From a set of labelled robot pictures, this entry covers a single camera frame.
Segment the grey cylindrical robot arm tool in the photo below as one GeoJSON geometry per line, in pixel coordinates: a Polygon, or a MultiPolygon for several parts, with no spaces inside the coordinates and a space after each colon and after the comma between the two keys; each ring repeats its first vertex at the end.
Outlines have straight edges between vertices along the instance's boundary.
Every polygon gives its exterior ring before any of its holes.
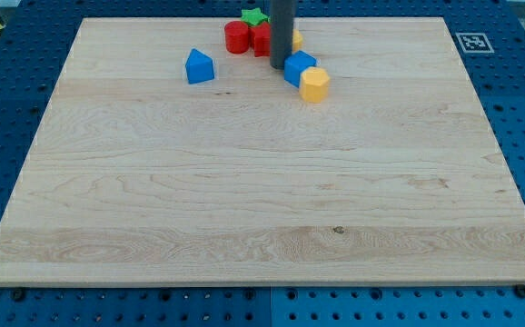
{"type": "Polygon", "coordinates": [[[284,69],[285,60],[292,54],[292,30],[295,13],[295,0],[270,1],[270,65],[278,70],[284,69]]]}

